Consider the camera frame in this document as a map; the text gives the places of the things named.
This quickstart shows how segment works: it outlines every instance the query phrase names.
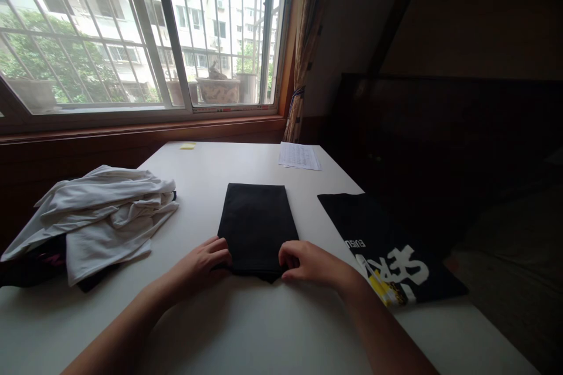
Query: flower pot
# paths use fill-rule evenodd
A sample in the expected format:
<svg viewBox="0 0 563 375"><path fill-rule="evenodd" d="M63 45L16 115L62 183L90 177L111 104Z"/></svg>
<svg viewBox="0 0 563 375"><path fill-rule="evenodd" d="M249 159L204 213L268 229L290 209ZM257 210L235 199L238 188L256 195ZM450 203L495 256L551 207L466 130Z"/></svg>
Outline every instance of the flower pot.
<svg viewBox="0 0 563 375"><path fill-rule="evenodd" d="M6 82L32 113L53 113L60 109L57 107L57 99L53 92L55 81L6 79Z"/></svg>
<svg viewBox="0 0 563 375"><path fill-rule="evenodd" d="M237 104L239 103L239 80L217 80L196 78L199 83L201 97L205 104Z"/></svg>
<svg viewBox="0 0 563 375"><path fill-rule="evenodd" d="M170 100L172 101L172 105L175 106L184 106L184 97L182 96L182 88L180 88L179 81L169 81L166 82L166 86L168 87L168 92L170 92ZM189 87L189 97L192 101L193 105L198 105L198 84L197 82L188 82Z"/></svg>

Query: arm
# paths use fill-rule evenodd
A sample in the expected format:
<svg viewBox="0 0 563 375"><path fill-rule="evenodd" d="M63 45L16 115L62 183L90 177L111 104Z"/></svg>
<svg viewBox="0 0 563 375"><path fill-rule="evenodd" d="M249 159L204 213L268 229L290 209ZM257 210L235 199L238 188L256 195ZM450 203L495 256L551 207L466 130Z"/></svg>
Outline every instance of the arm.
<svg viewBox="0 0 563 375"><path fill-rule="evenodd" d="M366 280L350 265L314 244L285 242L282 279L303 280L333 288L344 301L377 374L437 374L432 364L379 300Z"/></svg>
<svg viewBox="0 0 563 375"><path fill-rule="evenodd" d="M166 274L146 286L109 326L63 371L70 374L130 373L139 349L169 308L218 282L232 264L224 238L210 238L180 260Z"/></svg>

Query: black t-shirt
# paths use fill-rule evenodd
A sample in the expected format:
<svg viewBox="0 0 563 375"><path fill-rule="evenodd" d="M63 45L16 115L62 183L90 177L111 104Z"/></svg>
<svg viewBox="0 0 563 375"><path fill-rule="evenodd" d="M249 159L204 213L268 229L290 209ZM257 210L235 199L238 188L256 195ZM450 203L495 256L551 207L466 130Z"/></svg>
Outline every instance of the black t-shirt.
<svg viewBox="0 0 563 375"><path fill-rule="evenodd" d="M467 288L367 194L318 199L385 305L467 294Z"/></svg>
<svg viewBox="0 0 563 375"><path fill-rule="evenodd" d="M282 244L299 240L285 186L229 183L217 235L227 239L234 274L277 280Z"/></svg>

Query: glass pane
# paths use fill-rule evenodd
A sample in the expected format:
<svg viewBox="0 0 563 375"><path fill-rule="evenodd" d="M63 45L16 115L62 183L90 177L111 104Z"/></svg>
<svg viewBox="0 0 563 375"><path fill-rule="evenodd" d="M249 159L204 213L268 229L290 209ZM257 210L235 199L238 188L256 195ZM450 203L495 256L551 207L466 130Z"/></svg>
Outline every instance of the glass pane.
<svg viewBox="0 0 563 375"><path fill-rule="evenodd" d="M146 4L157 44L169 47L160 0ZM2 77L33 114L164 109L134 9L129 0L0 0Z"/></svg>
<svg viewBox="0 0 563 375"><path fill-rule="evenodd" d="M268 78L263 104L271 104L277 40L268 37L270 66L262 72L266 0L171 1L192 105L258 104L262 77ZM277 14L279 3L268 13ZM277 26L273 19L271 33Z"/></svg>

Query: white clothing pile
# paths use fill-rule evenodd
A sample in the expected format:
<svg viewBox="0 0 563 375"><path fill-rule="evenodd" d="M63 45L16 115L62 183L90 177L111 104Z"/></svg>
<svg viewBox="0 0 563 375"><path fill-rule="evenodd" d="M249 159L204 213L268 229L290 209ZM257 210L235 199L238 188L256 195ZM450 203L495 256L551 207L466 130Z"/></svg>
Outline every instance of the white clothing pile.
<svg viewBox="0 0 563 375"><path fill-rule="evenodd" d="M150 171L106 165L59 182L35 204L39 209L0 260L66 233L72 286L109 265L149 253L150 238L179 206L175 188L173 180L160 180Z"/></svg>

